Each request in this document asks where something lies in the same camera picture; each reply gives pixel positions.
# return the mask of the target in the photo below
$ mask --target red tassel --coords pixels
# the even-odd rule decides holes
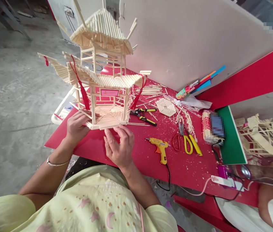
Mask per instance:
[[[139,98],[140,98],[140,96],[141,96],[141,93],[142,93],[142,91],[143,91],[143,88],[144,88],[144,86],[146,85],[146,82],[147,82],[147,78],[146,78],[146,81],[145,81],[145,83],[144,83],[144,76],[143,76],[142,74],[139,74],[139,75],[142,76],[143,82],[142,82],[142,87],[141,87],[141,89],[140,89],[139,94],[136,96],[136,98],[133,100],[133,102],[132,102],[131,105],[130,105],[130,109],[132,109],[132,110],[135,110],[135,109],[136,109],[137,102],[139,101]]]
[[[90,110],[90,107],[89,107],[89,99],[88,99],[88,96],[87,96],[87,93],[86,93],[86,90],[84,88],[84,86],[82,85],[82,82],[80,81],[79,79],[79,76],[78,76],[78,73],[76,72],[76,66],[75,66],[75,61],[74,61],[74,58],[73,56],[71,55],[72,59],[73,59],[73,63],[74,63],[74,69],[72,67],[72,64],[71,64],[71,61],[70,61],[70,66],[72,68],[72,70],[74,71],[78,81],[79,81],[79,85],[80,85],[80,88],[81,88],[81,94],[82,94],[82,98],[83,98],[83,103],[85,105],[85,109],[86,110]]]
[[[45,65],[49,66],[49,61],[47,60],[46,56],[44,56],[44,58],[45,58]]]

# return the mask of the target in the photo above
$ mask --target popsicle stick pagoda model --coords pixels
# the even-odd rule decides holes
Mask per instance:
[[[133,48],[129,38],[137,26],[134,20],[128,37],[125,37],[113,16],[103,8],[95,12],[89,19],[84,21],[77,0],[74,0],[83,24],[70,36],[63,25],[57,21],[60,28],[67,33],[70,39],[80,45],[80,58],[62,52],[68,61],[66,66],[60,64],[56,59],[38,53],[45,60],[46,65],[51,64],[57,75],[66,83],[76,89],[76,102],[71,103],[79,111],[88,115],[85,110],[90,110],[92,115],[99,113],[98,118],[92,119],[86,125],[92,129],[106,129],[114,126],[126,125],[129,122],[131,108],[135,108],[136,100],[133,102],[131,88],[134,85],[143,89],[147,75],[151,71],[140,71],[136,75],[126,74],[126,55],[133,55]],[[93,64],[94,71],[84,65],[84,62]],[[100,75],[96,72],[96,64],[113,68],[113,75]]]

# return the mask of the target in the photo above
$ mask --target wall socket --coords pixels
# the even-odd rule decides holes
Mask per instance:
[[[63,6],[63,8],[64,8],[66,14],[67,14],[69,17],[74,18],[73,10],[72,10],[70,7],[68,7],[68,6]]]

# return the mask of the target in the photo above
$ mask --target green board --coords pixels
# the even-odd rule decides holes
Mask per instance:
[[[217,109],[216,112],[223,120],[226,134],[224,144],[220,147],[223,164],[247,164],[246,155],[230,106]]]

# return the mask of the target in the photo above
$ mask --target bracelet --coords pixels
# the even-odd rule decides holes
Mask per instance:
[[[53,163],[50,162],[49,158],[50,158],[50,156],[47,158],[46,163],[47,163],[48,165],[51,165],[51,166],[54,166],[54,167],[58,167],[58,166],[65,165],[66,163],[68,163],[68,162],[70,161],[70,159],[69,159],[69,160],[67,160],[66,162],[61,163],[61,164],[53,164]]]

